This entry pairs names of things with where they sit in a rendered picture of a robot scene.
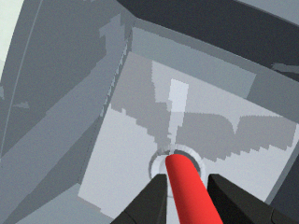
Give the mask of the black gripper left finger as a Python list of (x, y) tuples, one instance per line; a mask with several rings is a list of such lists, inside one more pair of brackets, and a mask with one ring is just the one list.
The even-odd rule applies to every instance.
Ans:
[(154, 176), (111, 224), (167, 224), (167, 176)]

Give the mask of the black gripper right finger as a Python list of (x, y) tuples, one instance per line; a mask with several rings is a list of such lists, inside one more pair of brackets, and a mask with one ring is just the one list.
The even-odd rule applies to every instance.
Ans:
[(209, 175), (206, 191), (223, 224), (299, 224), (223, 175)]

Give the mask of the red peg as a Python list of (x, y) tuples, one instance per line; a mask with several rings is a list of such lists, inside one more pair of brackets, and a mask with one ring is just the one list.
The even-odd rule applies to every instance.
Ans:
[(223, 224), (197, 169), (187, 157), (171, 154), (165, 158), (165, 167), (179, 224)]

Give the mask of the grey flat plate with hole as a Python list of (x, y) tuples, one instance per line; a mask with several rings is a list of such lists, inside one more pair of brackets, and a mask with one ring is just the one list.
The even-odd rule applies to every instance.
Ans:
[(167, 176), (167, 224), (179, 224), (165, 167), (187, 157), (205, 187), (223, 175), (265, 201), (299, 141), (299, 124), (128, 51), (78, 201), (115, 220), (156, 175)]

